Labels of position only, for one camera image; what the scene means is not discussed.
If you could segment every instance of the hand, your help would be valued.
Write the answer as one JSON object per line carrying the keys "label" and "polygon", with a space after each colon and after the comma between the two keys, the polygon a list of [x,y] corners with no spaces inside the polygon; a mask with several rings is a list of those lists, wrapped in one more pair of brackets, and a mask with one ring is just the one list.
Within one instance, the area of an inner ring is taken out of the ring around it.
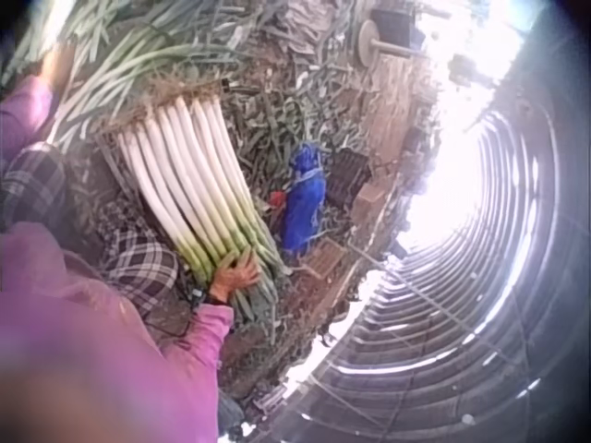
{"label": "hand", "polygon": [[236,289],[247,288],[260,279],[257,254],[250,248],[245,249],[236,265],[235,253],[228,254],[218,266],[210,286],[210,297],[222,303],[228,303],[230,295]]}

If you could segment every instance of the red object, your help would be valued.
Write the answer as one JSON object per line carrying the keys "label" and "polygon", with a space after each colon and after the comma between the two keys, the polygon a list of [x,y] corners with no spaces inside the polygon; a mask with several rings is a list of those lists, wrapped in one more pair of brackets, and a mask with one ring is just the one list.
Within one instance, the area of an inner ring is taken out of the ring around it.
{"label": "red object", "polygon": [[283,191],[273,191],[269,197],[269,204],[276,209],[282,208],[287,201],[287,194]]}

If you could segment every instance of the pink sleeve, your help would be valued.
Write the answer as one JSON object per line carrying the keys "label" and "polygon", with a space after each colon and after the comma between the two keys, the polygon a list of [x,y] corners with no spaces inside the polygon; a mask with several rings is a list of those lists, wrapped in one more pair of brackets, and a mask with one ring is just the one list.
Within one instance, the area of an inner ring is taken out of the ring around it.
{"label": "pink sleeve", "polygon": [[218,360],[233,320],[231,307],[202,305],[185,338],[163,350],[164,357],[187,380],[202,436],[199,441],[215,442],[218,437]]}
{"label": "pink sleeve", "polygon": [[0,156],[11,162],[49,117],[54,94],[38,77],[29,76],[0,103]]}

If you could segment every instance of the blue bag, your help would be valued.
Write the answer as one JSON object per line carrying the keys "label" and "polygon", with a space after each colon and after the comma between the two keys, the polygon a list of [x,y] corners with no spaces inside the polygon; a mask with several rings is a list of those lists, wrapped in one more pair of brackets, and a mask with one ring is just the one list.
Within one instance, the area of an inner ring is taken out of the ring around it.
{"label": "blue bag", "polygon": [[294,152],[290,165],[295,171],[295,181],[287,193],[283,248],[298,253],[304,251],[310,238],[318,233],[319,208],[326,194],[326,179],[316,143],[303,142]]}

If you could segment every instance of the wrist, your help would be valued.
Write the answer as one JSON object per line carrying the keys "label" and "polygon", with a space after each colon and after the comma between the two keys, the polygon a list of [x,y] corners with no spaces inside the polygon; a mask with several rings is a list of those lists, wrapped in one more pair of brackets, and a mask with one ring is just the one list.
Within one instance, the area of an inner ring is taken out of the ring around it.
{"label": "wrist", "polygon": [[230,291],[228,291],[223,286],[216,284],[215,282],[211,284],[210,289],[208,291],[208,297],[211,300],[215,300],[220,302],[224,305],[227,305],[230,301]]}

